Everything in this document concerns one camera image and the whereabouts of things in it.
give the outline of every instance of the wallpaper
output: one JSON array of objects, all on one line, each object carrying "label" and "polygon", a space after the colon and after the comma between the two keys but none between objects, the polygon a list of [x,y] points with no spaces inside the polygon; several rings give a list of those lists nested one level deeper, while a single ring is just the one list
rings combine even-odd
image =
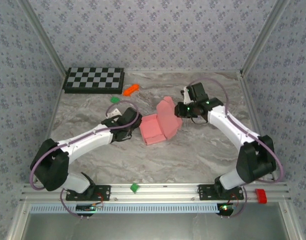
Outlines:
[{"label": "wallpaper", "polygon": [[61,77],[16,1],[0,1],[0,239],[45,138]]},{"label": "wallpaper", "polygon": [[306,235],[306,0],[292,0],[247,76]]},{"label": "wallpaper", "polygon": [[238,70],[275,0],[30,0],[68,67]]}]

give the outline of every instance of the red block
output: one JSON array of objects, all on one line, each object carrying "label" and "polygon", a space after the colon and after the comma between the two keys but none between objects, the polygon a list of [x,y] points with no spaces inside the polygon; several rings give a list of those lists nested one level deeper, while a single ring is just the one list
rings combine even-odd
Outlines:
[{"label": "red block", "polygon": [[264,189],[255,189],[257,200],[259,204],[266,204],[267,203],[267,196]]}]

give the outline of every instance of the red object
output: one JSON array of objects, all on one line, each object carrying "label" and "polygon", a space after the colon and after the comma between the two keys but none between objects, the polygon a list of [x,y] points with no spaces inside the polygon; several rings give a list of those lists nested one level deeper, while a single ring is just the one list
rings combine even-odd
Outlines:
[{"label": "red object", "polygon": [[157,114],[144,116],[139,126],[146,145],[171,139],[182,126],[182,119],[175,116],[175,104],[170,96],[157,104]]},{"label": "red object", "polygon": [[267,203],[267,197],[266,192],[264,189],[255,189],[257,200],[259,204],[266,204]]},{"label": "red object", "polygon": [[131,94],[135,91],[139,91],[139,84],[133,84],[128,89],[123,92],[123,95],[126,97],[130,97]]}]

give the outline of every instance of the blue ruler strip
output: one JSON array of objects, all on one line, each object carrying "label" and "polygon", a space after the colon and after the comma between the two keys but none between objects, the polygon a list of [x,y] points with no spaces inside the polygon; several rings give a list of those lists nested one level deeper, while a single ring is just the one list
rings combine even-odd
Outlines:
[{"label": "blue ruler strip", "polygon": [[[67,207],[75,212],[76,204],[67,204]],[[63,214],[67,213],[61,204],[37,204],[31,205],[31,214]],[[95,211],[78,211],[96,214],[185,214],[185,213],[219,213],[216,203],[104,203]]]}]

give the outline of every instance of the pink block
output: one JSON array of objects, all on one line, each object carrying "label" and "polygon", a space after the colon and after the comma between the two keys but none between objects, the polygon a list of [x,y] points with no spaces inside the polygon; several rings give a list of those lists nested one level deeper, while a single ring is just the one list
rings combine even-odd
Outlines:
[{"label": "pink block", "polygon": [[157,114],[144,116],[139,126],[147,145],[172,138],[182,126],[182,119],[175,116],[175,104],[170,96],[157,105]]}]

